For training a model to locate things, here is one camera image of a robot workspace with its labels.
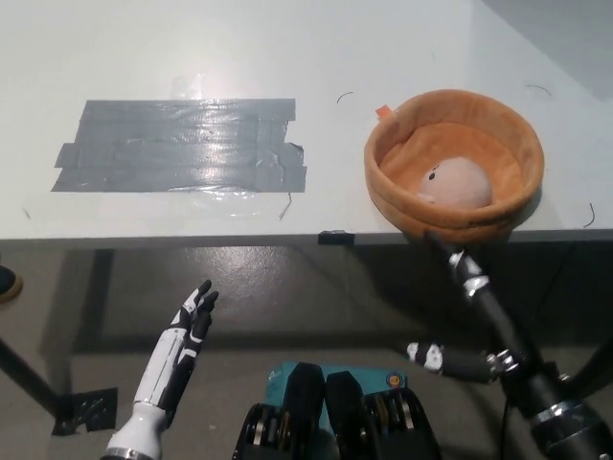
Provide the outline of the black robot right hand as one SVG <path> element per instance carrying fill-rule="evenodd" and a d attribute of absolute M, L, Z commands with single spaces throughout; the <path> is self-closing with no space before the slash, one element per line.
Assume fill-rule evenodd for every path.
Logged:
<path fill-rule="evenodd" d="M 534 431 L 573 435 L 599 425 L 600 416 L 545 363 L 526 328 L 500 303 L 489 276 L 469 253 L 432 231 L 426 231 L 424 239 L 442 260 L 466 304 L 492 328 L 496 350 L 484 357 L 471 357 L 441 344 L 412 342 L 406 346 L 410 361 L 458 380 L 499 379 L 507 400 Z"/>

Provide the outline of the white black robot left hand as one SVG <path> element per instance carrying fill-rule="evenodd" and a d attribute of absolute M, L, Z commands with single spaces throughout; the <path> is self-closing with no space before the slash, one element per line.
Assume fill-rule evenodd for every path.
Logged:
<path fill-rule="evenodd" d="M 114 433 L 104 459 L 160 459 L 162 435 L 172 424 L 212 325 L 218 292 L 207 280 L 162 331 L 133 399 L 129 420 Z"/>

